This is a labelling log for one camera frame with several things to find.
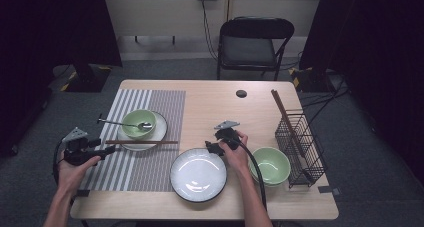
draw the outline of white plate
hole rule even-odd
[[[166,135],[168,124],[166,123],[165,118],[159,113],[156,113],[156,112],[153,112],[153,113],[156,116],[156,127],[153,130],[154,132],[149,137],[146,137],[140,140],[160,141]],[[118,129],[117,138],[118,140],[133,140],[124,133],[124,131],[122,130],[122,127],[119,127]],[[154,146],[156,146],[156,144],[123,144],[122,145],[122,147],[132,151],[142,151],[142,150],[150,149]]]
[[[191,149],[174,161],[170,178],[175,192],[183,199],[204,202],[222,191],[227,168],[218,155],[207,149]]]

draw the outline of black wire basket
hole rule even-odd
[[[287,114],[287,117],[281,118],[275,137],[279,149],[290,161],[289,188],[294,185],[310,187],[327,170],[324,151],[317,136],[312,134],[304,114]]]

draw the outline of forearm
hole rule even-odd
[[[240,182],[243,198],[245,226],[272,226],[268,213],[256,192],[256,188],[249,171],[240,171],[237,176]]]
[[[67,226],[72,193],[58,189],[50,205],[44,227]]]

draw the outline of gray striped cloth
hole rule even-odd
[[[185,91],[119,89],[107,117],[121,121],[129,112],[148,109],[161,114],[168,125],[163,140],[180,140]],[[119,126],[106,123],[100,138],[116,139]],[[90,168],[83,179],[82,190],[170,192],[169,173],[178,157],[179,144],[162,144],[144,151],[130,151],[117,145],[117,151]]]

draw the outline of brown chopsticks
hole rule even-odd
[[[287,128],[289,129],[293,144],[299,151],[300,156],[305,158],[305,153],[303,152],[302,145],[300,144],[299,139],[297,138],[296,131],[293,129],[293,126],[290,123],[289,117],[287,115],[286,109],[284,108],[283,102],[281,101],[280,95],[276,90],[271,90],[271,93],[274,97],[275,102],[277,103],[278,109],[280,109],[282,119],[286,123]]]
[[[106,140],[106,144],[178,144],[178,141],[153,141],[153,140]]]

